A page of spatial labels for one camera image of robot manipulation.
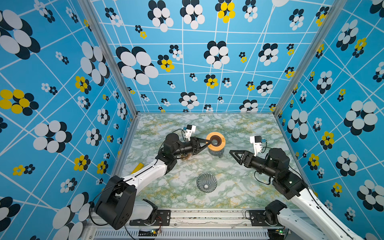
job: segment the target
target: blue wallpaper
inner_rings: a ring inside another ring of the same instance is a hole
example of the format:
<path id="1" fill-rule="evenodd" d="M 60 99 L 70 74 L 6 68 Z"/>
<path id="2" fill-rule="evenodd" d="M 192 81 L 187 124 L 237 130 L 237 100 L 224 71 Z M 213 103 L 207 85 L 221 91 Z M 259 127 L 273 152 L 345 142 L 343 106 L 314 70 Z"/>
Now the blue wallpaper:
<path id="1" fill-rule="evenodd" d="M 348 1 L 278 114 L 320 200 L 384 239 L 384 2 Z"/>
<path id="2" fill-rule="evenodd" d="M 91 1 L 141 112 L 271 112 L 333 0 Z"/>
<path id="3" fill-rule="evenodd" d="M 2 1 L 0 239 L 78 239 L 130 125 L 77 1 Z"/>

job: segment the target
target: cable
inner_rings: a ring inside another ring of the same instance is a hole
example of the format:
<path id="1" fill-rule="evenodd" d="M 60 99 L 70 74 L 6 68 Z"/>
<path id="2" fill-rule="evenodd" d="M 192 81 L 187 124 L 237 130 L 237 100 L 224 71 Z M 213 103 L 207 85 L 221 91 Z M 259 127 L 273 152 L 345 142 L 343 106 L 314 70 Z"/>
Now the cable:
<path id="1" fill-rule="evenodd" d="M 157 230 L 157 234 L 160 234 L 161 233 L 161 223 L 163 222 L 162 218 L 160 216 L 157 216 L 156 218 L 159 218 L 161 220 L 161 222 L 159 221 L 159 229 Z"/>
<path id="2" fill-rule="evenodd" d="M 256 178 L 256 171 L 255 171 L 255 173 L 253 174 L 253 176 L 254 176 L 255 179 L 256 179 L 258 182 L 260 182 L 260 183 L 263 183 L 263 184 L 265 184 L 265 185 L 270 185 L 270 184 L 271 184 L 271 178 L 272 178 L 272 177 L 269 177 L 269 182 L 268 182 L 268 183 L 265 183 L 265 182 L 261 182 L 261 181 L 259 181 L 259 180 Z"/>
<path id="3" fill-rule="evenodd" d="M 311 191 L 307 188 L 309 194 L 311 195 L 313 201 L 317 204 L 317 206 L 319 206 L 319 208 L 325 213 L 325 215 L 327 215 L 348 237 L 350 237 L 352 240 L 353 240 L 353 237 L 351 237 L 335 220 L 333 220 L 333 218 L 331 218 L 331 216 L 328 215 L 327 212 L 324 211 L 324 209 L 316 202 L 316 200 L 314 199 L 314 197 L 312 196 L 311 194 Z"/>
<path id="4" fill-rule="evenodd" d="M 127 233 L 128 233 L 128 235 L 133 239 L 133 240 L 136 240 L 136 239 L 134 239 L 133 237 L 132 237 L 132 235 L 129 233 L 129 231 L 128 231 L 128 229 L 127 229 L 127 227 L 124 225 L 124 228 L 125 228 L 125 230 L 127 231 Z"/>
<path id="5" fill-rule="evenodd" d="M 289 165 L 289 167 L 290 167 L 295 173 L 297 173 L 297 174 L 301 177 L 301 179 L 303 179 L 303 177 L 301 176 L 301 174 L 300 174 L 299 172 L 297 172 L 296 170 L 294 170 L 294 169 L 291 167 L 291 165 Z"/>
<path id="6" fill-rule="evenodd" d="M 118 185 L 118 184 L 121 184 L 121 182 L 116 183 L 116 184 L 114 184 L 114 185 L 112 185 L 112 186 L 110 186 L 110 187 L 107 187 L 106 189 L 104 189 L 103 191 L 101 191 L 98 195 L 102 194 L 105 190 L 107 190 L 107 189 L 109 189 L 109 188 L 111 188 L 111 187 L 114 187 L 114 186 L 116 186 L 116 185 Z M 95 199 L 98 197 L 98 195 L 96 195 L 95 198 L 92 200 L 91 205 L 92 205 L 92 204 L 94 205 L 94 201 L 95 201 Z M 108 223 L 106 223 L 106 224 L 98 224 L 98 223 L 95 223 L 95 222 L 93 221 L 92 216 L 91 216 L 91 205 L 89 206 L 89 210 L 88 210 L 89 218 L 91 219 L 91 221 L 92 221 L 95 225 L 97 225 L 97 226 L 105 226 L 105 225 L 108 225 Z"/>
<path id="7" fill-rule="evenodd" d="M 252 219 L 247 218 L 247 211 L 249 211 L 249 216 L 251 216 L 251 211 L 250 210 L 246 210 L 245 213 L 244 213 L 244 216 L 245 216 L 246 219 L 252 221 Z"/>
<path id="8" fill-rule="evenodd" d="M 301 176 L 301 174 L 300 173 L 298 173 L 296 170 L 294 170 L 292 167 L 291 167 L 291 165 L 289 165 L 289 167 L 295 172 L 295 173 L 297 173 L 300 177 L 301 177 L 301 179 L 303 179 L 303 177 Z M 339 224 L 337 224 L 337 222 L 335 222 L 335 220 L 333 220 L 333 218 L 331 218 L 331 216 L 329 216 L 325 211 L 324 211 L 324 209 L 316 202 L 316 200 L 314 199 L 314 197 L 312 196 L 312 194 L 311 194 L 311 191 L 307 188 L 307 190 L 308 190 L 308 192 L 309 192 L 309 194 L 311 195 L 311 197 L 312 197 L 312 199 L 313 199 L 313 201 L 317 204 L 317 206 L 319 206 L 320 207 L 320 209 L 325 213 L 325 215 L 327 215 L 341 230 L 343 230 L 343 232 L 347 235 L 347 236 L 349 236 L 351 239 L 353 239 Z"/>
<path id="9" fill-rule="evenodd" d="M 265 140 L 265 147 L 262 147 L 262 153 L 264 153 L 266 150 L 266 143 L 267 143 L 267 141 Z"/>

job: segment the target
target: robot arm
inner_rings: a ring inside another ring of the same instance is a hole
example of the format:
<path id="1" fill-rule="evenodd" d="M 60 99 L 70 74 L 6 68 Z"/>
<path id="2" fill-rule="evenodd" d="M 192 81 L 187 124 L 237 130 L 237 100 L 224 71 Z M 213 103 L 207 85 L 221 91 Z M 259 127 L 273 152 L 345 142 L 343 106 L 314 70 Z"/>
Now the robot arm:
<path id="1" fill-rule="evenodd" d="M 149 165 L 123 178 L 111 177 L 95 205 L 96 214 L 116 230 L 129 220 L 144 219 L 148 224 L 153 223 L 156 205 L 146 199 L 137 201 L 136 195 L 149 183 L 171 171 L 179 159 L 176 156 L 196 155 L 211 144 L 211 140 L 191 137 L 195 130 L 196 126 L 187 126 L 189 140 L 185 142 L 181 142 L 176 133 L 168 134 L 163 148 Z"/>
<path id="2" fill-rule="evenodd" d="M 230 150 L 229 153 L 240 165 L 244 164 L 247 168 L 253 168 L 260 174 L 266 174 L 274 178 L 272 184 L 275 189 L 305 212 L 330 240 L 362 240 L 360 236 L 344 225 L 314 196 L 312 190 L 308 188 L 307 184 L 299 176 L 288 169 L 290 159 L 282 149 L 270 149 L 265 159 L 244 150 Z M 316 237 L 316 232 L 318 231 L 316 228 L 300 227 L 303 221 L 299 220 L 298 217 L 289 217 L 289 210 L 285 210 L 286 206 L 283 203 L 281 204 L 280 209 L 277 208 L 277 210 L 273 211 L 268 210 L 269 205 L 266 207 L 265 218 L 269 224 L 273 225 L 279 222 L 294 230 L 303 239 L 322 239 Z"/>

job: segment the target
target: yellow object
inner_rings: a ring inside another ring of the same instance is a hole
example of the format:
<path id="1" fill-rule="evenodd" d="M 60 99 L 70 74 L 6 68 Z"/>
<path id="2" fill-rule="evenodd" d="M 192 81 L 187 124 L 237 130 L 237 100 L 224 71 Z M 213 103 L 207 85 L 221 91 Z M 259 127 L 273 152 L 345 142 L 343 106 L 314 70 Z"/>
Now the yellow object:
<path id="1" fill-rule="evenodd" d="M 0 92 L 0 96 L 4 99 L 11 99 L 13 97 L 13 94 L 8 89 L 3 89 Z"/>
<path id="2" fill-rule="evenodd" d="M 29 101 L 25 98 L 20 99 L 19 104 L 23 108 L 29 107 Z"/>
<path id="3" fill-rule="evenodd" d="M 230 11 L 228 14 L 229 18 L 234 18 L 235 15 L 236 15 L 235 11 Z"/>
<path id="4" fill-rule="evenodd" d="M 224 17 L 224 12 L 223 11 L 218 12 L 217 17 L 222 19 Z"/>
<path id="5" fill-rule="evenodd" d="M 205 139 L 209 139 L 211 141 L 213 140 L 217 141 L 218 144 L 216 144 L 216 146 L 212 144 L 208 145 L 208 148 L 211 149 L 212 151 L 218 152 L 225 147 L 225 138 L 219 132 L 211 132 L 210 134 L 207 135 Z"/>
<path id="6" fill-rule="evenodd" d="M 233 9 L 235 9 L 235 4 L 233 2 L 229 3 L 227 9 L 228 11 L 232 11 Z"/>
<path id="7" fill-rule="evenodd" d="M 22 108 L 20 105 L 15 104 L 15 105 L 13 105 L 13 106 L 11 107 L 11 111 L 12 111 L 13 113 L 19 114 L 19 113 L 22 113 L 22 112 L 23 112 L 23 108 Z"/>
<path id="8" fill-rule="evenodd" d="M 142 169 L 144 167 L 144 164 L 142 163 L 139 163 L 135 169 L 131 172 L 131 174 L 134 174 L 135 172 L 137 172 L 138 170 Z"/>
<path id="9" fill-rule="evenodd" d="M 23 91 L 19 89 L 15 89 L 13 91 L 13 95 L 15 96 L 15 98 L 18 98 L 18 99 L 22 99 L 24 97 Z"/>
<path id="10" fill-rule="evenodd" d="M 221 10 L 222 10 L 222 11 L 227 10 L 227 7 L 228 7 L 228 5 L 227 5 L 226 2 L 223 2 L 223 3 L 221 4 Z"/>
<path id="11" fill-rule="evenodd" d="M 228 23 L 229 22 L 229 16 L 224 16 L 223 17 L 223 23 Z"/>

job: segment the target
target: enclosure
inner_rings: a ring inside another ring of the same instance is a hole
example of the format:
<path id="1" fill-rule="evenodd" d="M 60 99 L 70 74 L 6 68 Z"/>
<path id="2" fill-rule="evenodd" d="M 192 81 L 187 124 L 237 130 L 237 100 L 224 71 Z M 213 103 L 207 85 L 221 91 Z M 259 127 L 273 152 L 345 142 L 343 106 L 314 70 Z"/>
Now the enclosure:
<path id="1" fill-rule="evenodd" d="M 253 152 L 250 136 L 261 136 L 259 156 L 281 148 L 341 222 L 384 238 L 384 1 L 14 0 L 0 10 L 0 240 L 110 231 L 89 220 L 94 198 L 188 124 L 195 137 L 222 134 L 223 156 L 179 159 L 137 199 L 178 219 L 234 212 L 236 223 L 220 223 L 228 232 L 253 231 L 245 211 L 274 200 L 307 218 L 229 154 Z M 203 172 L 212 192 L 197 187 Z M 164 232 L 194 231 L 171 220 Z"/>

